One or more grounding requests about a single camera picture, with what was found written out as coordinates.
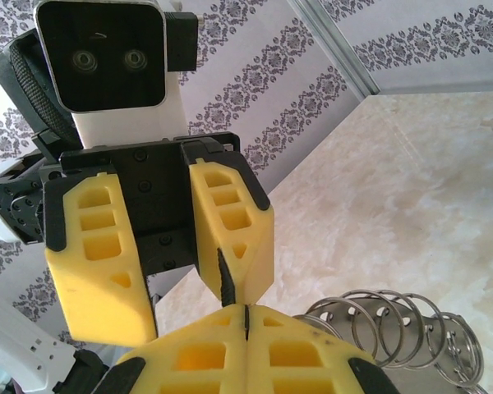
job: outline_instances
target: coiled spring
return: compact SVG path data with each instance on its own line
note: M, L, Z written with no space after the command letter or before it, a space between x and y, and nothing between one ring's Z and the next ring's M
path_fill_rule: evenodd
M422 314L427 308L430 317ZM319 300L294 317L352 341L381 367L434 366L447 382L465 392L487 394L478 386L484 359L474 331L461 316L441 312L422 295L355 290Z

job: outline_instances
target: yellow foam pad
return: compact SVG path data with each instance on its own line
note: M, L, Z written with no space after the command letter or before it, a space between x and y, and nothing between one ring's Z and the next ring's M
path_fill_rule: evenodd
M146 364L131 394L364 394L348 361L370 355L263 306L230 305L124 355Z
M364 394L348 361L371 355L271 308L250 311L248 394Z
M274 282L274 210L257 208L241 174L198 159L190 166L199 272L221 298L221 249L238 304L255 304Z
M125 354L146 365L131 394L242 394L247 376L244 310L230 305Z
M116 174L63 196L66 249L46 248L73 339L137 347L155 339L150 298Z

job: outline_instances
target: patterned wallpaper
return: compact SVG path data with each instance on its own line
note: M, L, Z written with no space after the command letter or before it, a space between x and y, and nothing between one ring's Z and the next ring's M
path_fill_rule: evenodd
M321 4L382 92L438 86L493 89L493 1ZM349 14L355 14L350 23L343 20Z
M359 103L292 8L280 0L185 0L205 15L199 69L180 75L192 134L238 133L272 190ZM343 11L349 18L351 12ZM29 0L0 0L0 49L33 27ZM0 161L33 149L30 128L0 88ZM167 285L149 278L151 294ZM0 242L0 295L61 341L70 338L42 245Z

